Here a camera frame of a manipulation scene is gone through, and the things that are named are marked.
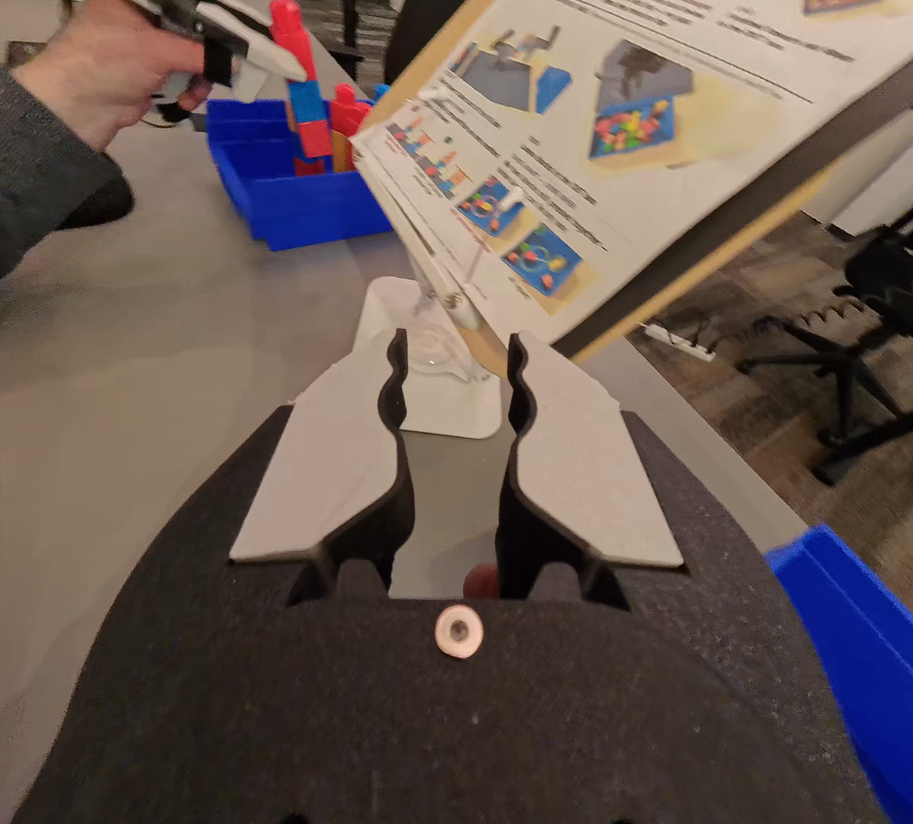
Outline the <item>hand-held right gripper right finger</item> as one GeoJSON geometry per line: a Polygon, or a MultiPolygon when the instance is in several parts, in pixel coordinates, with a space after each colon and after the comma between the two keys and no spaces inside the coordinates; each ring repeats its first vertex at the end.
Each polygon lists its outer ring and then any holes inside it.
{"type": "Polygon", "coordinates": [[[684,556],[619,402],[534,334],[508,342],[515,439],[496,528],[499,594],[528,598],[564,565],[599,598],[615,567],[680,573],[684,556]]]}

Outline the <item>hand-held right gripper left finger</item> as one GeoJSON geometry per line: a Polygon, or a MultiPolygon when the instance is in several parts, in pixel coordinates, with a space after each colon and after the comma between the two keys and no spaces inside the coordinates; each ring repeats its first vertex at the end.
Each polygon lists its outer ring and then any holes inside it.
{"type": "Polygon", "coordinates": [[[416,522],[402,435],[408,370],[407,332],[384,330],[296,397],[231,562],[303,563],[325,590],[389,597],[416,522]]]}

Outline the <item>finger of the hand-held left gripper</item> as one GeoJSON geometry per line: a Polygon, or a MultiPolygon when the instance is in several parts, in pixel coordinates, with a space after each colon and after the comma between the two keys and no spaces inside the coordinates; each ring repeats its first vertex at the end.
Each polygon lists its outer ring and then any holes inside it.
{"type": "Polygon", "coordinates": [[[246,0],[204,0],[212,5],[219,6],[226,10],[237,20],[246,24],[247,27],[257,31],[270,31],[272,27],[271,17],[260,8],[251,6],[246,0]]]}
{"type": "Polygon", "coordinates": [[[252,102],[273,77],[304,82],[309,75],[295,56],[272,39],[252,33],[244,52],[234,52],[234,99],[252,102]]]}

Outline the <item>blue tagged plastic bin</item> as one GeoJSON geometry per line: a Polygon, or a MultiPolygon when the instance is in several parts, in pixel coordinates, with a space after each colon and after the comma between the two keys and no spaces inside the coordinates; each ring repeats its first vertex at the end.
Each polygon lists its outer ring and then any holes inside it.
{"type": "Polygon", "coordinates": [[[891,822],[912,821],[912,617],[825,524],[766,554],[891,822]]]}

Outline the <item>person's left forearm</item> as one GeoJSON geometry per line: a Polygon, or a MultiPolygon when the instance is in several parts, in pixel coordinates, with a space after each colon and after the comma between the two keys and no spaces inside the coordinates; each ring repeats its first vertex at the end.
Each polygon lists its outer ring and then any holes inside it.
{"type": "Polygon", "coordinates": [[[120,167],[2,67],[2,278],[48,235],[118,221],[134,205],[120,167]]]}

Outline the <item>grey desk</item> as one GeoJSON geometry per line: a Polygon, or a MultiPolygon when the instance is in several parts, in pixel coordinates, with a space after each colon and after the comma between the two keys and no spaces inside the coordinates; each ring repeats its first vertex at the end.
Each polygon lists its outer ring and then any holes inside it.
{"type": "Polygon", "coordinates": [[[2,822],[815,821],[843,725],[738,530],[807,526],[628,342],[574,364],[622,407],[683,572],[585,598],[549,565],[500,596],[499,376],[492,438],[402,429],[388,598],[235,564],[291,405],[405,247],[258,247],[191,129],[109,157],[133,213],[2,279],[2,822]]]}

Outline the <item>person's left hand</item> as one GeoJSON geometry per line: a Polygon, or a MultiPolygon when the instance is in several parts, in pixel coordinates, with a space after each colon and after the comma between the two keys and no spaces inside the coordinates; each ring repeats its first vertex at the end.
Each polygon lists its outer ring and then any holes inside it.
{"type": "Polygon", "coordinates": [[[204,47],[154,27],[128,0],[84,0],[13,79],[88,147],[103,152],[140,122],[174,73],[190,78],[177,104],[195,110],[211,91],[204,47]]]}

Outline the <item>white power strip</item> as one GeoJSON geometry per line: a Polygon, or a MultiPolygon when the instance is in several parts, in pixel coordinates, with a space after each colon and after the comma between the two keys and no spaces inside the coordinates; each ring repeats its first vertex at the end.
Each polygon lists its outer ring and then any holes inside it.
{"type": "Polygon", "coordinates": [[[716,358],[716,352],[699,342],[692,341],[690,338],[672,333],[668,328],[657,324],[641,324],[641,330],[646,338],[661,343],[671,350],[686,354],[702,363],[712,363],[716,358]]]}

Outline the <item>instruction sheet on board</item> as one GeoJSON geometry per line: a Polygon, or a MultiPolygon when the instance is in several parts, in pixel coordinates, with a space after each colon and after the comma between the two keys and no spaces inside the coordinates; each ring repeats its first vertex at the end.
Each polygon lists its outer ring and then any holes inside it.
{"type": "Polygon", "coordinates": [[[553,348],[581,362],[665,311],[795,214],[845,155],[909,110],[911,100],[908,62],[711,212],[553,348]]]}

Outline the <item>black office chair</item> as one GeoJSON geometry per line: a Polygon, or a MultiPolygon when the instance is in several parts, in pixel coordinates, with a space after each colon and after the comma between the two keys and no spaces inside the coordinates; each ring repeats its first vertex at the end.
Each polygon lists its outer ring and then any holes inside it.
{"type": "Polygon", "coordinates": [[[845,281],[833,294],[844,304],[859,304],[877,324],[854,343],[843,345],[793,320],[774,318],[777,326],[805,346],[802,353],[768,354],[736,362],[738,373],[760,366],[812,366],[819,378],[835,381],[837,421],[822,428],[818,440],[828,453],[812,467],[823,485],[833,488],[865,456],[911,435],[912,412],[903,409],[869,367],[866,358],[898,338],[912,337],[912,213],[880,227],[850,256],[845,281]]]}

